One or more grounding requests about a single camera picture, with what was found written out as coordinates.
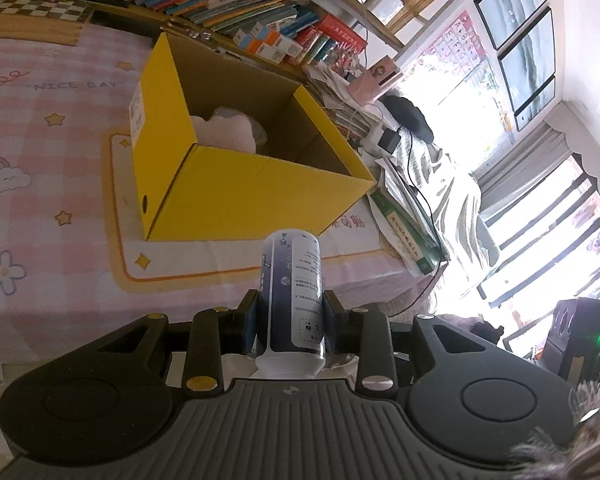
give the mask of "black speaker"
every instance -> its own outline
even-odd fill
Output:
[[[600,300],[558,301],[538,364],[572,386],[600,380]]]

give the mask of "bedsheet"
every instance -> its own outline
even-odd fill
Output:
[[[234,307],[258,285],[258,242],[139,236],[126,110],[151,47],[97,25],[75,47],[0,40],[0,364],[58,356],[149,312]],[[428,279],[366,214],[365,198],[320,237],[324,285],[347,308]]]

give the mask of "checkered board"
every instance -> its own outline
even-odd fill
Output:
[[[55,20],[84,23],[91,14],[87,4],[68,0],[46,2],[44,0],[0,0],[0,14],[39,16]]]

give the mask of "black cable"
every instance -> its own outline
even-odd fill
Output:
[[[411,152],[413,151],[413,132],[411,130],[409,130],[409,135],[411,137],[411,143],[409,145],[409,155],[407,155],[407,176],[409,177],[409,180],[411,181],[411,187],[414,187],[416,189],[416,191],[420,194],[420,196],[424,200],[425,204],[427,204],[427,208],[429,208],[429,218],[431,218],[431,227],[433,228],[433,232],[436,235],[436,242],[438,243],[438,265],[436,267],[436,272],[433,273],[433,276],[429,280],[429,283],[427,283],[427,286],[422,289],[422,292],[420,294],[418,294],[417,298],[415,300],[413,300],[413,303],[411,303],[407,308],[402,309],[400,312],[397,312],[396,314],[391,314],[390,316],[388,316],[389,319],[391,319],[392,317],[400,316],[400,314],[404,314],[405,312],[407,312],[407,310],[409,310],[413,305],[415,305],[418,302],[418,300],[422,297],[422,295],[425,293],[425,291],[431,286],[431,283],[433,283],[433,281],[437,278],[438,273],[440,272],[440,265],[442,264],[442,241],[440,240],[440,235],[438,234],[438,230],[436,229],[436,222],[433,219],[433,210],[431,209],[429,201],[426,199],[426,197],[420,191],[418,186],[416,186],[413,183],[413,178],[411,177],[411,171],[409,168],[409,164],[411,162]],[[398,174],[402,183],[408,187],[409,184],[404,179],[404,177],[402,176],[400,171],[396,171],[395,173]]]

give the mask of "spray can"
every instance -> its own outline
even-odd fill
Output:
[[[310,233],[277,231],[264,240],[254,377],[311,379],[324,367],[320,247]]]

